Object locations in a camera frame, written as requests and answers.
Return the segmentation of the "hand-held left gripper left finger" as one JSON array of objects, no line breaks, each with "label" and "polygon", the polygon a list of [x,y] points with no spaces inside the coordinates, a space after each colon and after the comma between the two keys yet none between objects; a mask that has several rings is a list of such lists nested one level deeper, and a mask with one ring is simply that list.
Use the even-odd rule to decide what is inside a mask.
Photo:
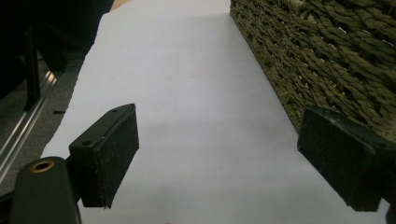
[{"label": "hand-held left gripper left finger", "polygon": [[111,206],[138,149],[135,104],[110,109],[69,145],[84,206]]}]

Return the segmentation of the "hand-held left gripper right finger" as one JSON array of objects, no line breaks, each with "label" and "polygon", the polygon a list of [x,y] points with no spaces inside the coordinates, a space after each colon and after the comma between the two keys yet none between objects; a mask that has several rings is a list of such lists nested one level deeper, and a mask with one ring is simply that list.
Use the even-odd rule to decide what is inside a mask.
[{"label": "hand-held left gripper right finger", "polygon": [[396,206],[396,143],[328,109],[304,110],[298,150],[355,211]]}]

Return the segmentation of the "woven green-brown basket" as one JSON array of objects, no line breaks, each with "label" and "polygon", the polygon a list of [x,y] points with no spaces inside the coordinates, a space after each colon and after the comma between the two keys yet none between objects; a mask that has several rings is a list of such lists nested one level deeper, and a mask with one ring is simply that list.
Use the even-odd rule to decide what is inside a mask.
[{"label": "woven green-brown basket", "polygon": [[317,105],[396,142],[396,0],[231,0],[294,128]]}]

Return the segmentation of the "black metal stand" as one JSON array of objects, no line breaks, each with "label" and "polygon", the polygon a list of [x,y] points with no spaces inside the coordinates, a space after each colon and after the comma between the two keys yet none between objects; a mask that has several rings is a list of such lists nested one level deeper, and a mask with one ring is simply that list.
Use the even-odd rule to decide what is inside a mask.
[{"label": "black metal stand", "polygon": [[36,101],[40,98],[39,74],[37,64],[37,47],[35,42],[35,31],[32,26],[26,30],[25,40],[25,65],[26,65],[26,83],[27,83],[27,101],[24,107],[29,111]]}]

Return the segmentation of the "metal rail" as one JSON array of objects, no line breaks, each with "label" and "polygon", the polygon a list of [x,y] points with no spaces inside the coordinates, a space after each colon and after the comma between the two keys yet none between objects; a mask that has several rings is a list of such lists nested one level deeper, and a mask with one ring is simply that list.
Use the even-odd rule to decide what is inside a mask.
[{"label": "metal rail", "polygon": [[48,101],[48,96],[54,90],[56,82],[57,77],[53,72],[48,71],[40,84],[41,96],[29,110],[22,113],[21,118],[18,120],[18,123],[5,143],[0,145],[0,185],[4,181],[7,172],[19,154],[29,133],[33,130],[33,127]]}]

